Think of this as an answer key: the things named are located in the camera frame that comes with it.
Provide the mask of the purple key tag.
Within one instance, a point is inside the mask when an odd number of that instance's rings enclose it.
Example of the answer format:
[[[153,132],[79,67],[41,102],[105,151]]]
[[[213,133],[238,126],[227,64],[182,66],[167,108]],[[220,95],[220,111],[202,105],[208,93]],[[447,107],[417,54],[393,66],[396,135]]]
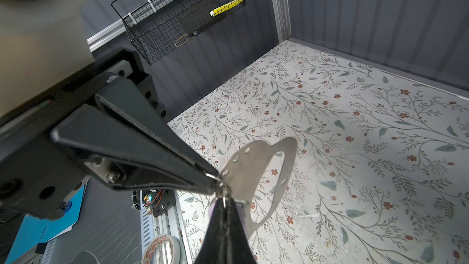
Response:
[[[216,198],[211,201],[211,204],[210,204],[210,207],[209,207],[209,217],[212,217],[212,215],[213,215],[214,208],[215,208],[215,205],[216,205],[216,201],[217,201]],[[245,229],[246,228],[245,210],[244,210],[245,201],[235,200],[235,204],[236,204],[236,210],[238,212],[238,216],[240,218],[241,224],[242,224],[243,228]]]

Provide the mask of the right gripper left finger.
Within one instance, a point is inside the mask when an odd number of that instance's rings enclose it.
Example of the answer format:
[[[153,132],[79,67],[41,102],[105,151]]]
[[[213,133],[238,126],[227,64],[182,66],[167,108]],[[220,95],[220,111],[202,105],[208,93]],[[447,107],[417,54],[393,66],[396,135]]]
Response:
[[[227,207],[227,202],[224,199],[216,199],[205,239],[195,259],[195,264],[227,263]]]

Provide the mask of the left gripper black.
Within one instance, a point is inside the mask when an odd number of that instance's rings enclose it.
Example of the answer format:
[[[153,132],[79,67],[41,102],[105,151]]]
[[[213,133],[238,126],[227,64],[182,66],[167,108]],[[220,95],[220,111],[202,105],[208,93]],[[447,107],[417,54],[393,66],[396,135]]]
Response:
[[[166,119],[140,55],[108,53],[1,119],[1,209],[58,220],[88,173],[118,191],[213,194],[217,170]]]

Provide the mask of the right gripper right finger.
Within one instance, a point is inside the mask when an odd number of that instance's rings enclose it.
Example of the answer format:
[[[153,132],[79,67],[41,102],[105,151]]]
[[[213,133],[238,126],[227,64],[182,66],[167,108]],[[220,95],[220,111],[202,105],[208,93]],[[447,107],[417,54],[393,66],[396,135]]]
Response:
[[[249,248],[236,202],[227,200],[226,263],[256,264]]]

